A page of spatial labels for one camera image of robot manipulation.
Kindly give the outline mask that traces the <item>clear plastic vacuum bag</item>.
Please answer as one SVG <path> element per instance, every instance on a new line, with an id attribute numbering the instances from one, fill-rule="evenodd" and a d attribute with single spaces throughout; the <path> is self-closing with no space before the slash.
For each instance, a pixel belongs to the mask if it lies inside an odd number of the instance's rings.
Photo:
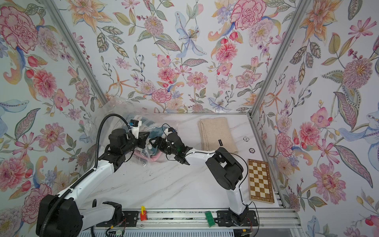
<path id="1" fill-rule="evenodd" d="M 109 144 L 109 135 L 111 132 L 118 128 L 123 128 L 129 131 L 126 122 L 131 119 L 141 120 L 142 117 L 150 119 L 154 122 L 168 125 L 164 120 L 164 116 L 148 112 L 142 107 L 132 105 L 131 102 L 122 98 L 113 98 L 102 108 L 100 108 L 89 121 L 84 123 L 84 132 L 89 141 L 96 143 L 97 135 L 100 133 L 99 138 L 99 153 L 104 152 L 105 147 Z"/>

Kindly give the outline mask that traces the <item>beige knitted blanket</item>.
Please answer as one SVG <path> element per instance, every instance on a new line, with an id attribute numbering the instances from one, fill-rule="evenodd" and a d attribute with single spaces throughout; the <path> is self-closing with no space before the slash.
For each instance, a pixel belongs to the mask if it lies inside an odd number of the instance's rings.
<path id="1" fill-rule="evenodd" d="M 225 117 L 201 119 L 198 122 L 198 128 L 202 150 L 214 151 L 222 147 L 228 152 L 238 152 L 228 120 Z"/>

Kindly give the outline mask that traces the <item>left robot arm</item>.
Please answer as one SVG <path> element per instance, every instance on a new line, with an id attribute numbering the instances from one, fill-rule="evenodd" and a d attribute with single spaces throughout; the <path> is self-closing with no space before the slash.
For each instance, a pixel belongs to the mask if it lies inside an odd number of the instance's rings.
<path id="1" fill-rule="evenodd" d="M 82 210 L 87 197 L 126 161 L 126 155 L 137 148 L 144 149 L 149 132 L 127 132 L 115 129 L 109 135 L 109 145 L 97 164 L 80 179 L 56 195 L 45 196 L 39 205 L 36 234 L 39 237 L 77 237 L 80 232 L 106 222 L 114 225 L 125 217 L 122 205 L 105 201 Z"/>

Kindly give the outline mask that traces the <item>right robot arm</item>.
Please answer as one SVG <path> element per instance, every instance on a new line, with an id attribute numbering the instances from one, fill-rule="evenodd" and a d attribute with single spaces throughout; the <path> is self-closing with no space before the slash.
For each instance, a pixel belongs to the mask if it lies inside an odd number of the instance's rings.
<path id="1" fill-rule="evenodd" d="M 227 192 L 230 219 L 237 225 L 242 224 L 249 212 L 240 190 L 244 169 L 231 153 L 223 147 L 215 151 L 201 151 L 186 146 L 176 132 L 165 138 L 152 138 L 149 142 L 164 154 L 173 155 L 175 161 L 183 165 L 207 166 L 216 182 Z"/>

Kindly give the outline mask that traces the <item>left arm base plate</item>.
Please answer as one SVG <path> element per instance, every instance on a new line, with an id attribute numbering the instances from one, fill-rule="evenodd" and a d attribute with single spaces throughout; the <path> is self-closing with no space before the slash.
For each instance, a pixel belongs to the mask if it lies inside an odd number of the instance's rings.
<path id="1" fill-rule="evenodd" d="M 109 221 L 101 222 L 96 225 L 96 227 L 111 227 L 111 226 L 122 226 L 122 227 L 136 227 L 137 221 L 139 220 L 139 211 L 123 211 L 123 215 L 120 218 L 113 218 Z"/>

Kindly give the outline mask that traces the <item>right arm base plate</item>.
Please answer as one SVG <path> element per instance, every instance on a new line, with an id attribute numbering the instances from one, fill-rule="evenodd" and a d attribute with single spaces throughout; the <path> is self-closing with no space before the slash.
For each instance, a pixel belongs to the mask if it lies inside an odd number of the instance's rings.
<path id="1" fill-rule="evenodd" d="M 258 217 L 253 210 L 244 211 L 242 214 L 237 215 L 231 210 L 218 210 L 217 224 L 219 227 L 257 227 Z"/>

